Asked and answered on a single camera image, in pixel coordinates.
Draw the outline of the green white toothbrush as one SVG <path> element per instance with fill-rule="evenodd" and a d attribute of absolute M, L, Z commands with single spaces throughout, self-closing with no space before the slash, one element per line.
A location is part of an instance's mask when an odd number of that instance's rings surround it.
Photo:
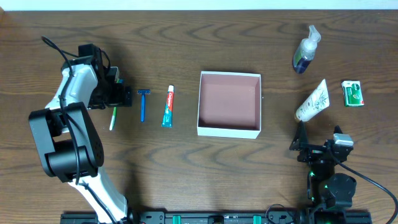
<path fill-rule="evenodd" d="M 116 117 L 117 117 L 117 110 L 118 110 L 117 107 L 113 108 L 113 114 L 112 114 L 111 122 L 110 122 L 110 125 L 109 125 L 109 130 L 110 131 L 112 131 L 114 129 L 114 125 L 115 125 Z"/>

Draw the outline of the blue disposable razor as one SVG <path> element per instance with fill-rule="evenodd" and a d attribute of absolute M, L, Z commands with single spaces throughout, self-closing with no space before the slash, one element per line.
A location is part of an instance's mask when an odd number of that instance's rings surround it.
<path fill-rule="evenodd" d="M 150 90 L 141 89 L 137 93 L 141 95 L 141 122 L 143 123 L 146 118 L 146 96 L 150 94 Z"/>

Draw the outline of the green Dettol soap box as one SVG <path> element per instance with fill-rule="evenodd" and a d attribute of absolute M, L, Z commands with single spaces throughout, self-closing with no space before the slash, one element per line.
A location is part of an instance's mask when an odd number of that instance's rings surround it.
<path fill-rule="evenodd" d="M 360 81 L 345 80 L 341 83 L 341 86 L 343 89 L 344 103 L 346 107 L 364 106 Z"/>

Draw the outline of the Colgate toothpaste tube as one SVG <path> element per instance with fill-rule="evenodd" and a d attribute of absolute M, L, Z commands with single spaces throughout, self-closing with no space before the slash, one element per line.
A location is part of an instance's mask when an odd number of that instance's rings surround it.
<path fill-rule="evenodd" d="M 166 103 L 165 103 L 164 115 L 162 119 L 162 127 L 164 128 L 172 127 L 173 105 L 174 105 L 174 86 L 169 85 Z"/>

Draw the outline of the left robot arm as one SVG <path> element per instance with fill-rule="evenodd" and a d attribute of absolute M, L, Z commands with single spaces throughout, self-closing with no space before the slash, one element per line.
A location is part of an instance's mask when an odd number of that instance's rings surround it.
<path fill-rule="evenodd" d="M 96 212 L 96 223 L 132 223 L 126 197 L 104 168 L 104 149 L 89 110 L 132 105 L 118 67 L 104 65 L 105 51 L 81 45 L 62 68 L 62 82 L 50 103 L 29 115 L 44 172 L 79 191 Z"/>

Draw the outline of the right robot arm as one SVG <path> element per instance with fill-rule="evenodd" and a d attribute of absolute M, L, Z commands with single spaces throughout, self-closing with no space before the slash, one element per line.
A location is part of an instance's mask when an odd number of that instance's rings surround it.
<path fill-rule="evenodd" d="M 295 223 L 346 222 L 345 209 L 353 204 L 357 182 L 347 174 L 336 173 L 335 166 L 347 160 L 353 145 L 351 136 L 344 134 L 339 126 L 335 126 L 333 138 L 324 144 L 310 144 L 304 122 L 298 123 L 289 149 L 298 151 L 297 160 L 310 168 L 307 198 L 312 206 L 299 211 Z"/>

